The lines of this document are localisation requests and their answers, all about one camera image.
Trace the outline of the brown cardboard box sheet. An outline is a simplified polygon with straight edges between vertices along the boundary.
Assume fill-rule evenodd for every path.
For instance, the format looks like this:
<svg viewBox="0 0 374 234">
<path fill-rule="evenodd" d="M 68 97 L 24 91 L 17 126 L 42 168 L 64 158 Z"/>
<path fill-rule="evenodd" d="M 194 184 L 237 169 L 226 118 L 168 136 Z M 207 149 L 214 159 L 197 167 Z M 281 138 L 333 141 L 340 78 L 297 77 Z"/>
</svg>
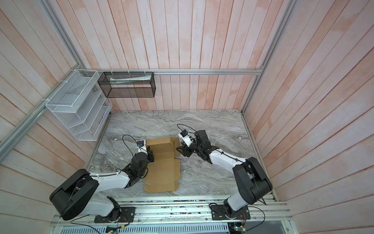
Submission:
<svg viewBox="0 0 374 234">
<path fill-rule="evenodd" d="M 179 188 L 181 178 L 180 146 L 178 137 L 147 139 L 146 145 L 154 155 L 154 162 L 148 164 L 148 174 L 143 179 L 144 190 L 148 193 L 173 192 Z"/>
</svg>

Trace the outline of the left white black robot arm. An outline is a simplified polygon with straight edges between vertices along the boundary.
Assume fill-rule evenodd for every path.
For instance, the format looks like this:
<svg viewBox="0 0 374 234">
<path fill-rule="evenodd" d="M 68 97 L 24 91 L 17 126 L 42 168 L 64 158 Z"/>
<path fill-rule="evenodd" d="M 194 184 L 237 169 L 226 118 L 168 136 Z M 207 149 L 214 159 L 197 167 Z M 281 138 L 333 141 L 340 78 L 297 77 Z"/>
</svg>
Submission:
<svg viewBox="0 0 374 234">
<path fill-rule="evenodd" d="M 153 152 L 141 150 L 124 169 L 117 169 L 115 173 L 91 174 L 79 169 L 51 193 L 49 200 L 63 220 L 96 215 L 108 222 L 119 221 L 122 210 L 118 202 L 110 196 L 94 199 L 93 195 L 110 189 L 130 188 L 147 175 L 151 162 L 154 162 Z"/>
</svg>

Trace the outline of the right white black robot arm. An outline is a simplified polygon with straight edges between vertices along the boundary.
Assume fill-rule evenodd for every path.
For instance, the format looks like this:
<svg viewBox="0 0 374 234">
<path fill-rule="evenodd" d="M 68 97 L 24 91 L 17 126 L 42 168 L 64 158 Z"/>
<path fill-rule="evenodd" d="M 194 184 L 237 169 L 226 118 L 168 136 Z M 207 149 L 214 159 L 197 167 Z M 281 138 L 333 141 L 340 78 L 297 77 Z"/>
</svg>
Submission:
<svg viewBox="0 0 374 234">
<path fill-rule="evenodd" d="M 183 156 L 190 157 L 196 153 L 204 161 L 220 166 L 234 175 L 238 192 L 227 198 L 223 205 L 209 205 L 214 220 L 236 218 L 244 214 L 243 208 L 261 200 L 272 191 L 272 183 L 256 158 L 236 157 L 211 145 L 204 130 L 195 132 L 194 137 L 187 130 L 182 130 L 178 136 L 182 143 L 176 150 Z"/>
</svg>

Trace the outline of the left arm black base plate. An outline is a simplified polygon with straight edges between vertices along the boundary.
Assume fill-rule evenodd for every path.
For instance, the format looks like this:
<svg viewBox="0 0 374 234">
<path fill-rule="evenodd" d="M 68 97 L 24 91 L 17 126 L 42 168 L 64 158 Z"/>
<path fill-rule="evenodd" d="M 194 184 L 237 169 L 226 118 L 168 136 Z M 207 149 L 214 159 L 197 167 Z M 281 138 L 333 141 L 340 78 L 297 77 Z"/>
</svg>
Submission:
<svg viewBox="0 0 374 234">
<path fill-rule="evenodd" d="M 94 223 L 131 223 L 134 220 L 135 210 L 135 207 L 114 208 L 114 210 L 105 217 L 96 215 Z"/>
</svg>

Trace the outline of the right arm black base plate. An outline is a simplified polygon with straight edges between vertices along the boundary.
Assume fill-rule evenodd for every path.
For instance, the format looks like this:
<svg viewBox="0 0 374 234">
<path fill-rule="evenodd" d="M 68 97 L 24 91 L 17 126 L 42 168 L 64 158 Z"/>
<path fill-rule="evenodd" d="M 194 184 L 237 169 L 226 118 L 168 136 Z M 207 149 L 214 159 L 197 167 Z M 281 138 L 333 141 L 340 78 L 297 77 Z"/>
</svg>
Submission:
<svg viewBox="0 0 374 234">
<path fill-rule="evenodd" d="M 250 213 L 247 206 L 244 206 L 237 211 L 232 210 L 228 205 L 218 205 L 217 203 L 210 203 L 208 206 L 211 210 L 213 220 L 250 220 Z"/>
</svg>

